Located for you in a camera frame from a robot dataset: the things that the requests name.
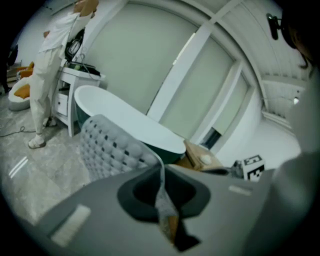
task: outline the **marble floor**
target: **marble floor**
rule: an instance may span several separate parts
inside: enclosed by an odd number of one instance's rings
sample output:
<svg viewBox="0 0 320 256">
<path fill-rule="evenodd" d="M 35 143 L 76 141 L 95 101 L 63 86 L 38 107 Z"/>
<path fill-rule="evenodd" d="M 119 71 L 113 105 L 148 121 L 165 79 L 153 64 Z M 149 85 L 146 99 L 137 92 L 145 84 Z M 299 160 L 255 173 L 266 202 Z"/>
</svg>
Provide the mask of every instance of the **marble floor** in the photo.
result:
<svg viewBox="0 0 320 256">
<path fill-rule="evenodd" d="M 8 96 L 0 95 L 0 136 L 34 130 L 30 109 L 12 112 Z M 17 133 L 0 137 L 0 185 L 12 210 L 31 224 L 53 206 L 90 182 L 80 157 L 80 136 L 68 136 L 67 127 L 59 123 L 44 130 L 47 145 L 31 150 L 28 141 L 34 133 Z M 21 161 L 18 172 L 11 172 Z"/>
</svg>

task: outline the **person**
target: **person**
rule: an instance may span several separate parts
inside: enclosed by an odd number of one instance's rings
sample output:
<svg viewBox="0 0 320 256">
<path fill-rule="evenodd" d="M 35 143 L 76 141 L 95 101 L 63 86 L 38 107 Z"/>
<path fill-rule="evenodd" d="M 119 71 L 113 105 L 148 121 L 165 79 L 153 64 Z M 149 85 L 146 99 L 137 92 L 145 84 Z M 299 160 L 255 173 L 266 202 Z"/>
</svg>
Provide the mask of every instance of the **person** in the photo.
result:
<svg viewBox="0 0 320 256">
<path fill-rule="evenodd" d="M 30 84 L 30 108 L 35 126 L 36 135 L 28 142 L 30 149 L 46 146 L 43 135 L 43 125 L 47 124 L 51 113 L 49 91 L 59 71 L 61 61 L 65 58 L 65 49 L 68 40 L 75 37 L 95 16 L 99 0 L 79 0 L 76 2 L 73 13 L 59 19 L 53 29 L 43 33 L 44 41 L 35 58 Z"/>
<path fill-rule="evenodd" d="M 0 83 L 2 84 L 5 94 L 11 90 L 11 88 L 9 88 L 7 84 L 7 63 L 4 61 L 1 62 L 0 67 Z"/>
</svg>

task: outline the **white wall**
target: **white wall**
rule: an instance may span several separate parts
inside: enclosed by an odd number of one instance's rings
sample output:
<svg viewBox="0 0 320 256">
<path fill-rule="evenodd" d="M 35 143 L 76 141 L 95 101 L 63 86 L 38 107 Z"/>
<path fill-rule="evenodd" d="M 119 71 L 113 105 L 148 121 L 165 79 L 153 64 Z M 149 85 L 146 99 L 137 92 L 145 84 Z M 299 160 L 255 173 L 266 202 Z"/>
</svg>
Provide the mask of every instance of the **white wall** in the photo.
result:
<svg viewBox="0 0 320 256">
<path fill-rule="evenodd" d="M 104 24 L 109 20 L 109 17 L 115 15 L 127 2 L 127 0 L 100 0 L 95 17 L 90 20 L 86 26 L 83 45 L 91 44 L 92 33 L 98 33 Z M 50 29 L 52 24 L 59 18 L 73 11 L 73 6 L 69 6 L 55 15 L 51 15 L 51 11 L 41 7 L 23 27 L 21 35 L 18 39 L 19 51 L 17 62 L 22 60 L 23 66 L 28 66 L 30 62 L 36 59 L 36 55 L 44 40 L 43 33 Z"/>
<path fill-rule="evenodd" d="M 262 119 L 253 137 L 244 145 L 238 159 L 260 155 L 265 160 L 265 168 L 274 169 L 300 152 L 296 137 L 276 124 Z"/>
<path fill-rule="evenodd" d="M 231 125 L 211 149 L 225 167 L 234 164 L 244 145 L 255 133 L 262 118 L 261 106 L 258 89 L 251 87 Z"/>
</svg>

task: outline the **gray tufted pillow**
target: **gray tufted pillow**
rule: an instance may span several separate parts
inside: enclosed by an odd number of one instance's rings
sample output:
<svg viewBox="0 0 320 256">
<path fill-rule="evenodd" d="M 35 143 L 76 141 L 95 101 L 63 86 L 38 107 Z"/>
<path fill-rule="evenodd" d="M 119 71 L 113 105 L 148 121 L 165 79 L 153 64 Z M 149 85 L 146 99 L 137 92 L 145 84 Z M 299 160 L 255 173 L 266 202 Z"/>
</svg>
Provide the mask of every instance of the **gray tufted pillow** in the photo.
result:
<svg viewBox="0 0 320 256">
<path fill-rule="evenodd" d="M 160 164 L 150 148 L 101 114 L 82 126 L 81 156 L 93 181 Z"/>
</svg>

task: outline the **bathtub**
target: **bathtub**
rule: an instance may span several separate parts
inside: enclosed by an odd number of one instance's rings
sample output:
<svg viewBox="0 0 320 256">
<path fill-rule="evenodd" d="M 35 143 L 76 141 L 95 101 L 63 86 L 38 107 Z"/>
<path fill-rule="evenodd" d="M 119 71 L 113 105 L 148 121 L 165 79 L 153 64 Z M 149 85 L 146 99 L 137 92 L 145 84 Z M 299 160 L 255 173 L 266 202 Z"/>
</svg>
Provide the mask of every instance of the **bathtub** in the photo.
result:
<svg viewBox="0 0 320 256">
<path fill-rule="evenodd" d="M 165 164 L 174 163 L 186 152 L 182 137 L 107 90 L 83 85 L 75 90 L 74 98 L 80 127 L 89 117 L 101 114 L 155 151 Z"/>
</svg>

